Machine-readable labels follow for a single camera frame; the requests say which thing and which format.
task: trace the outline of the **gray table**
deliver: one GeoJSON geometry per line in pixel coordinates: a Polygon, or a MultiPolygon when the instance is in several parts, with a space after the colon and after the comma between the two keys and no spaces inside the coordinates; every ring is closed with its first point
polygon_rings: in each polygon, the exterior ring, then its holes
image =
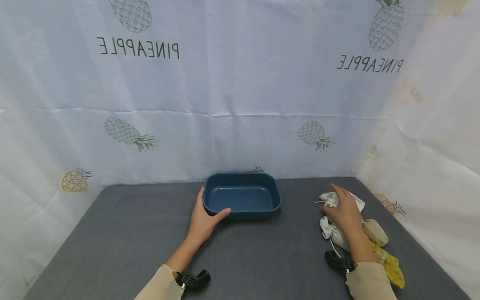
{"type": "MultiPolygon", "coordinates": [[[[191,264],[212,281],[184,299],[349,299],[313,204],[333,182],[366,202],[406,279],[398,299],[468,299],[355,178],[278,180],[282,209],[263,222],[220,224],[191,264]]],[[[110,186],[85,213],[24,300],[132,300],[181,243],[201,183],[110,186]]]]}

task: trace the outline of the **wrist-mounted device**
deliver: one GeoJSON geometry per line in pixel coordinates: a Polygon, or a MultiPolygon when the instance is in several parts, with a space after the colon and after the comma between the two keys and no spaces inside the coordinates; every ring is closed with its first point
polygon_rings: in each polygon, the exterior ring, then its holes
{"type": "Polygon", "coordinates": [[[207,270],[201,271],[197,276],[193,275],[192,273],[188,272],[183,272],[177,273],[177,278],[175,278],[175,281],[179,286],[182,288],[188,288],[192,290],[201,290],[203,289],[208,282],[210,282],[210,274],[207,272],[207,270]]]}

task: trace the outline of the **tray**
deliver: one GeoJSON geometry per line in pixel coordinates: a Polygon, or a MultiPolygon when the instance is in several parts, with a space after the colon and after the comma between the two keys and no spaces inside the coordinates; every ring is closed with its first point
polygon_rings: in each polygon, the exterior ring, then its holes
{"type": "Polygon", "coordinates": [[[205,183],[205,209],[214,215],[231,208],[229,220],[267,220],[281,203],[275,179],[265,173],[217,173],[205,183]]]}

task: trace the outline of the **fabric backdrop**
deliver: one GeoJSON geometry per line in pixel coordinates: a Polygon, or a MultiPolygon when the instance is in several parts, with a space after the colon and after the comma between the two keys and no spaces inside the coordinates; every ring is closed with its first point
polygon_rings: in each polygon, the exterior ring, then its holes
{"type": "Polygon", "coordinates": [[[106,186],[358,176],[480,299],[479,1],[1,0],[0,299],[106,186]]]}

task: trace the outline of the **hand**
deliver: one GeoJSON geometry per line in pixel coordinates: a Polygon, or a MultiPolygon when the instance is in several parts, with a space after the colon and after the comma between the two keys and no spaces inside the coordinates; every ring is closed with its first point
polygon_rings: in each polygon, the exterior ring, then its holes
{"type": "Polygon", "coordinates": [[[190,229],[188,230],[186,238],[186,240],[192,240],[200,245],[210,237],[215,226],[232,211],[230,208],[225,208],[215,216],[209,216],[204,208],[204,190],[205,188],[202,187],[197,195],[192,218],[190,219],[190,229]]]}
{"type": "Polygon", "coordinates": [[[362,232],[361,214],[355,199],[349,191],[346,191],[333,183],[331,185],[338,195],[338,207],[322,206],[322,210],[331,216],[336,225],[346,235],[350,235],[350,233],[355,234],[359,231],[362,232]]]}

